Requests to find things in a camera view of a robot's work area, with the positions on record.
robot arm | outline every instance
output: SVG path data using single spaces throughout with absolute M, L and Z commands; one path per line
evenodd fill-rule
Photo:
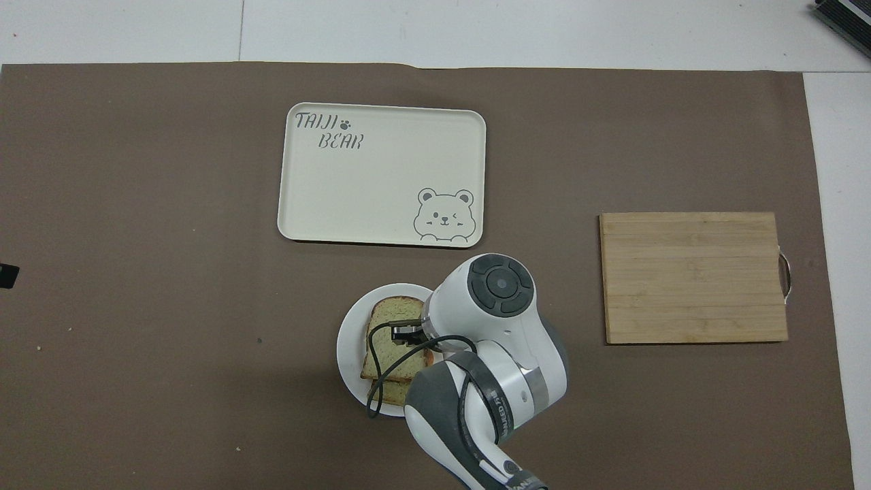
M 565 394 L 565 350 L 536 302 L 520 262 L 486 254 L 461 264 L 424 304 L 424 337 L 467 337 L 477 354 L 440 342 L 455 354 L 417 374 L 405 419 L 423 450 L 469 488 L 547 488 L 498 447 Z
M 473 370 L 483 364 L 471 353 L 463 363 Z M 469 373 L 451 360 L 421 371 L 406 397 L 405 419 L 412 436 L 468 488 L 546 489 L 496 445 L 497 425 L 482 395 L 494 389 L 498 390 L 498 385 L 476 385 Z

plate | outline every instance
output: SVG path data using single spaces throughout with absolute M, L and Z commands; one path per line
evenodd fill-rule
M 471 247 L 486 133 L 474 111 L 301 102 L 287 114 L 278 229 L 304 242 Z
M 403 282 L 388 284 L 369 291 L 357 300 L 345 315 L 339 328 L 339 338 L 335 341 L 335 359 L 339 364 L 341 380 L 362 405 L 366 404 L 366 397 L 372 386 L 371 380 L 360 378 L 360 371 L 363 369 L 363 359 L 366 357 L 366 326 L 375 304 L 391 296 L 411 296 L 426 301 L 430 294 L 432 294 L 431 289 L 417 284 Z M 441 353 L 433 351 L 433 362 L 437 363 L 442 359 Z M 378 402 L 373 400 L 372 408 L 377 405 Z M 402 407 L 386 403 L 381 404 L 381 414 L 404 417 Z

toast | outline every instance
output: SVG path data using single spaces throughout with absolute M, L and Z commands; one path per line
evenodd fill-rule
M 405 396 L 408 395 L 410 386 L 410 381 L 384 381 L 384 403 L 405 406 Z M 378 391 L 372 399 L 378 402 Z
M 378 378 L 375 369 L 375 361 L 372 359 L 371 352 L 369 352 L 369 332 L 385 322 L 419 318 L 422 311 L 423 301 L 408 296 L 391 296 L 389 298 L 384 298 L 375 304 L 372 309 L 372 315 L 369 317 L 366 336 L 363 338 L 363 343 L 366 345 L 366 358 L 363 359 L 363 371 L 360 373 L 361 378 Z M 412 349 L 412 347 L 407 345 L 394 344 L 393 340 L 390 338 L 390 329 L 387 328 L 378 330 L 378 332 L 375 333 L 375 336 L 372 339 L 372 344 L 375 347 L 375 351 L 378 353 L 378 363 L 381 365 L 382 371 L 386 370 L 392 363 L 396 362 L 396 360 Z M 418 371 L 427 366 L 431 366 L 432 364 L 432 350 L 421 350 L 393 370 L 393 372 L 387 376 L 387 380 L 410 382 Z

brown surface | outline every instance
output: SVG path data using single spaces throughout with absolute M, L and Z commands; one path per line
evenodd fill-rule
M 787 340 L 772 213 L 599 217 L 610 344 Z
M 481 242 L 281 237 L 302 100 L 481 113 Z M 335 339 L 370 289 L 484 251 L 530 268 L 567 343 L 567 395 L 505 444 L 553 488 L 852 487 L 799 74 L 5 65 L 0 104 L 0 260 L 21 266 L 0 487 L 458 487 L 366 419 Z M 686 210 L 777 214 L 789 342 L 604 344 L 598 216 Z

white tray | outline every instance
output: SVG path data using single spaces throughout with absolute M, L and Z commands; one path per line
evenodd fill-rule
M 287 114 L 279 231 L 471 247 L 483 232 L 485 142 L 473 111 L 299 103 Z

